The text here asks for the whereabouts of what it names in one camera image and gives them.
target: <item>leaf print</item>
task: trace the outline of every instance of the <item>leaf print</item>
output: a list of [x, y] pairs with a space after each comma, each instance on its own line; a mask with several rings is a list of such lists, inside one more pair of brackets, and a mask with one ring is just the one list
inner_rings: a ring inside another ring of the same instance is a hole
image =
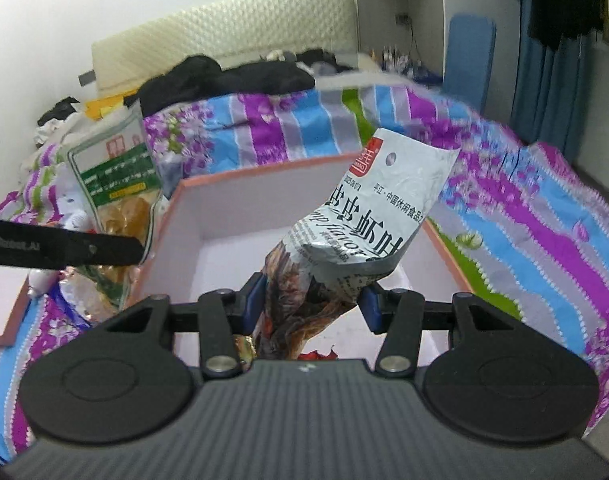
[[575, 238], [577, 238], [577, 240], [582, 242], [588, 242], [590, 238], [588, 235], [588, 230], [584, 224], [582, 224], [581, 220], [575, 222], [575, 225], [573, 226], [573, 235]]
[[460, 233], [455, 237], [455, 241], [459, 246], [467, 249], [479, 249], [482, 247], [482, 236], [477, 231], [469, 231], [467, 233]]

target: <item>dried meat snack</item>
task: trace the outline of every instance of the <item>dried meat snack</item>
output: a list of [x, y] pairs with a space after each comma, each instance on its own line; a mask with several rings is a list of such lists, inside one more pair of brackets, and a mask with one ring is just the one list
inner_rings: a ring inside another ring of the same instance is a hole
[[259, 358], [297, 359], [362, 288], [395, 270], [458, 154], [375, 133], [331, 197], [267, 255]]

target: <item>headboard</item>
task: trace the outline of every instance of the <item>headboard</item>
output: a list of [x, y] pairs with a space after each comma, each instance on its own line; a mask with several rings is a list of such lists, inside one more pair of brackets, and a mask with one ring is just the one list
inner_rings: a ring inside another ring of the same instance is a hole
[[357, 52], [354, 0], [223, 0], [144, 23], [91, 46], [100, 97], [141, 85], [191, 54], [224, 68], [282, 48]]

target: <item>open cabinet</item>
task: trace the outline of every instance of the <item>open cabinet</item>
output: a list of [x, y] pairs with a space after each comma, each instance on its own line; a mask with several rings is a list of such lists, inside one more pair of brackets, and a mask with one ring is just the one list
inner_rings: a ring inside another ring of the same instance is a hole
[[363, 52], [398, 46], [440, 74], [454, 14], [468, 12], [493, 20], [497, 35], [485, 115], [508, 123], [517, 76], [520, 0], [357, 0], [357, 7]]

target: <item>gray ribbed panel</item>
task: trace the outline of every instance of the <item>gray ribbed panel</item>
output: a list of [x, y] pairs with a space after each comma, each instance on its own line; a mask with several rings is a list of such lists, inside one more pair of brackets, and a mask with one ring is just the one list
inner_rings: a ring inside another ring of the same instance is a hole
[[598, 480], [609, 465], [577, 440], [485, 446], [438, 423], [413, 386], [360, 361], [256, 362], [204, 387], [147, 439], [107, 449], [46, 440], [6, 470], [22, 480]]

